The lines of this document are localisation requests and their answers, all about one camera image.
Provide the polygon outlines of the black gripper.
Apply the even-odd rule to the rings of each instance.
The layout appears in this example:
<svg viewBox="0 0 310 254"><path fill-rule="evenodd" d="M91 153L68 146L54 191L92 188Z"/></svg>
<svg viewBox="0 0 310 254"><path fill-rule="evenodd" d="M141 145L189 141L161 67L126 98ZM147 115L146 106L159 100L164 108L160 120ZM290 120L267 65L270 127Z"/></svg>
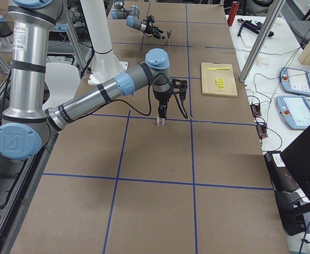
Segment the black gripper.
<svg viewBox="0 0 310 254"><path fill-rule="evenodd" d="M169 102L169 94L155 92L154 96L156 100L159 102L158 117L166 119L167 118L167 107L168 107L168 102Z"/></svg>
<svg viewBox="0 0 310 254"><path fill-rule="evenodd" d="M159 40L164 40L165 37L162 35L163 30L160 30L157 26L153 26L152 22L146 22L145 31L143 32L146 35L152 35L154 38Z"/></svg>

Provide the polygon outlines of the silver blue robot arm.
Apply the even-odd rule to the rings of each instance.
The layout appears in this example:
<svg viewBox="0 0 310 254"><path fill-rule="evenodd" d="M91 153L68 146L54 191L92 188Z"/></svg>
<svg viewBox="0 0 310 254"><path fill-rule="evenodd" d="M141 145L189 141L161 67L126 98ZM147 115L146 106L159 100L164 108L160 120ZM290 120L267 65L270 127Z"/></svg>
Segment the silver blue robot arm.
<svg viewBox="0 0 310 254"><path fill-rule="evenodd" d="M141 31L147 37L156 39L165 39L163 30L154 25L155 18L153 15L148 15L145 20L139 18L140 9L137 5L132 5L130 8L124 8L124 1L114 1L111 9L111 16L115 20L126 20L126 25Z"/></svg>
<svg viewBox="0 0 310 254"><path fill-rule="evenodd" d="M167 52L155 48L144 62L127 68L115 56L104 3L82 1L94 48L91 84L94 89L75 96L79 75L74 66L53 69L47 63L49 33L66 17L65 1L9 1L14 21L11 86L8 108L2 114L0 154L25 160L37 154L51 137L119 96L146 86L161 97L169 89Z"/></svg>

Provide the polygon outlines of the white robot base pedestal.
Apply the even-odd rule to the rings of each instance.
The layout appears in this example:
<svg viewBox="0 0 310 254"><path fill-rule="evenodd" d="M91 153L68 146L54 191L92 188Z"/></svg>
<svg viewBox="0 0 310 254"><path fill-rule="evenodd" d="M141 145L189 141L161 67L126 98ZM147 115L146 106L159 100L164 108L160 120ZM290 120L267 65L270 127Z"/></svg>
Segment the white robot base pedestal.
<svg viewBox="0 0 310 254"><path fill-rule="evenodd" d="M126 71L128 63L119 61L112 48L104 2L81 0L89 36L94 49L89 85L103 83Z"/></svg>

